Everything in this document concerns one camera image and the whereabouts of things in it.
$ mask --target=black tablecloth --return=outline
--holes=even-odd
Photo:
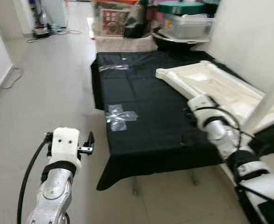
[[[216,148],[188,117],[187,99],[155,77],[157,68],[173,68],[201,60],[212,61],[237,76],[205,52],[97,54],[91,66],[96,108],[108,112],[109,105],[121,104],[123,111],[134,111],[138,115],[136,121],[126,122],[125,131],[112,132],[107,123],[111,156],[97,190],[105,190],[130,176],[221,163]],[[126,64],[128,70],[99,72],[98,69],[105,65]],[[274,146],[274,127],[258,136]]]

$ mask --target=wire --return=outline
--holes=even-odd
[[[26,170],[26,173],[24,175],[23,181],[21,183],[21,190],[20,190],[19,201],[18,201],[18,206],[17,206],[17,224],[21,224],[22,207],[23,207],[24,195],[25,195],[25,190],[26,190],[26,185],[27,185],[27,181],[29,178],[29,174],[31,172],[31,169],[32,169],[40,151],[42,150],[43,146],[49,142],[50,138],[51,138],[51,135],[47,134],[47,136],[44,138],[43,142],[40,144],[40,146],[36,150],[35,154],[33,155],[32,159],[28,165],[28,168]]]
[[[33,38],[33,39],[29,39],[26,42],[27,43],[35,43],[37,40],[43,40],[43,39],[47,39],[50,36],[53,35],[66,35],[66,34],[74,34],[74,35],[79,35],[82,34],[81,31],[79,30],[75,30],[75,29],[68,29],[68,28],[61,28],[61,27],[53,27],[50,32],[52,32],[49,36],[47,37],[42,37],[42,38]]]
[[[65,212],[65,217],[66,217],[66,220],[67,220],[67,224],[70,224],[70,217],[69,215],[67,214],[67,212]]]
[[[242,141],[241,133],[242,133],[242,131],[240,130],[240,123],[236,119],[236,117],[232,113],[228,112],[227,110],[224,110],[224,109],[218,108],[218,107],[213,107],[213,106],[200,107],[200,108],[197,108],[196,111],[206,110],[206,109],[218,110],[218,111],[221,111],[221,112],[227,114],[233,120],[233,122],[237,125],[236,127],[233,127],[233,126],[231,126],[231,127],[236,129],[239,132],[239,140],[238,140],[238,145],[237,145],[237,149],[236,149],[238,151],[241,147],[241,141]]]
[[[224,110],[222,108],[218,108],[218,107],[200,107],[200,108],[197,108],[196,111],[205,110],[205,109],[212,109],[212,110],[222,111],[223,113],[227,114],[235,122],[235,124],[237,125],[236,127],[234,127],[232,125],[229,125],[229,126],[232,127],[232,128],[234,128],[234,129],[236,129],[236,130],[238,130],[238,132],[239,132],[239,142],[238,142],[238,146],[237,146],[237,151],[241,147],[241,140],[242,140],[241,134],[245,134],[245,135],[250,136],[250,137],[253,138],[253,136],[251,136],[250,134],[247,134],[247,133],[241,131],[239,121],[236,119],[236,117],[232,113],[230,113],[230,112],[228,112],[228,111],[226,111],[226,110]],[[233,169],[233,175],[234,175],[234,177],[237,176],[236,172],[237,172],[237,164],[235,163],[234,164],[234,169]],[[236,178],[234,178],[234,179],[235,179],[235,182],[236,182],[237,186],[240,187],[241,189],[249,191],[249,192],[251,192],[251,193],[253,193],[253,194],[255,194],[255,195],[259,196],[259,197],[262,197],[262,198],[264,198],[264,199],[266,199],[266,200],[274,203],[274,199],[272,199],[270,197],[267,197],[267,196],[265,196],[265,195],[263,195],[263,194],[255,191],[255,190],[253,190],[253,189],[247,188],[244,185],[241,185],[239,183],[239,181],[237,181]]]
[[[253,194],[255,194],[255,195],[259,196],[259,197],[262,197],[263,199],[266,199],[266,200],[268,200],[268,201],[274,203],[274,199],[272,199],[272,198],[270,198],[270,197],[268,197],[268,196],[265,196],[265,195],[263,195],[263,194],[261,194],[261,193],[255,191],[255,190],[252,190],[252,189],[250,189],[250,188],[247,188],[247,187],[245,187],[244,185],[239,184],[238,186],[239,186],[241,189],[243,189],[243,190],[249,191],[249,192],[251,192],[251,193],[253,193]]]
[[[14,84],[22,77],[22,75],[23,75],[23,70],[22,69],[20,69],[20,68],[14,68],[14,70],[19,70],[20,71],[20,75],[12,82],[12,84],[10,86],[8,86],[8,87],[2,87],[0,85],[0,89],[1,90],[9,90],[9,89],[11,89],[14,86]]]

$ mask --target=tiled floor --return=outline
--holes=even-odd
[[[26,52],[29,46],[29,43],[26,43],[26,41],[29,39],[32,38],[24,37],[4,40],[6,50],[13,64],[17,64]]]
[[[104,113],[94,109],[92,99],[95,48],[86,33],[91,4],[69,2],[68,14],[69,27],[82,34],[28,45],[17,63],[23,77],[12,90],[0,92],[0,223],[15,223],[21,180],[43,133],[68,126],[80,130],[81,142],[89,131],[96,139],[94,154],[83,157],[73,184],[68,209],[73,224],[246,224],[213,167],[196,169],[198,186],[185,170],[138,177],[139,196],[132,195],[131,179],[95,190],[109,152]],[[28,182],[24,219],[34,207],[47,162],[43,152]]]

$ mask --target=plastic container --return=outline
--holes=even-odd
[[[200,2],[164,1],[159,3],[157,10],[174,15],[195,15],[204,14],[205,6]]]
[[[138,0],[94,0],[93,29],[97,35],[122,36],[125,20]]]
[[[163,14],[160,34],[172,39],[209,40],[213,18],[206,14],[183,15]]]
[[[177,1],[177,0],[154,0],[154,5],[158,5],[160,4],[161,2],[164,2],[164,1]]]
[[[166,38],[159,34],[159,29],[160,28],[154,28],[151,30],[152,38],[157,45],[158,50],[186,53],[197,44],[197,42],[185,42]]]

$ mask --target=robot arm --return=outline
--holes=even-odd
[[[207,133],[234,176],[239,202],[252,224],[274,224],[274,173],[247,145],[235,118],[211,97],[188,102],[199,129]]]
[[[51,159],[42,173],[37,205],[27,224],[65,224],[68,220],[72,181],[81,169],[80,153],[92,154],[94,146],[92,133],[83,147],[78,147],[78,137],[77,129],[60,127],[53,132],[47,155]]]

